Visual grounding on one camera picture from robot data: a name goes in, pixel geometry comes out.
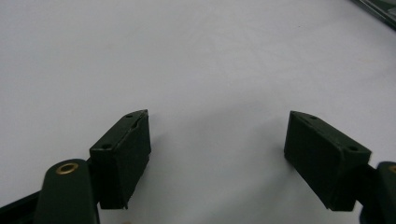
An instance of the white table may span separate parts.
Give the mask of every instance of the white table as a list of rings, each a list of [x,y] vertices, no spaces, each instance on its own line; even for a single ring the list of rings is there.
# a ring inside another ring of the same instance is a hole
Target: white table
[[[291,110],[396,161],[396,33],[348,0],[2,1],[0,205],[147,108],[152,153],[102,223],[358,223],[283,157]]]

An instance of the white surface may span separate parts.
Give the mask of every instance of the white surface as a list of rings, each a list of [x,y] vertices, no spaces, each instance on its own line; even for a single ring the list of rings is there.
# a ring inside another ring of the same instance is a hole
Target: white surface
[[[396,161],[396,34],[347,0],[2,1],[0,205],[147,108],[152,154],[102,223],[358,223],[285,162],[290,110]]]

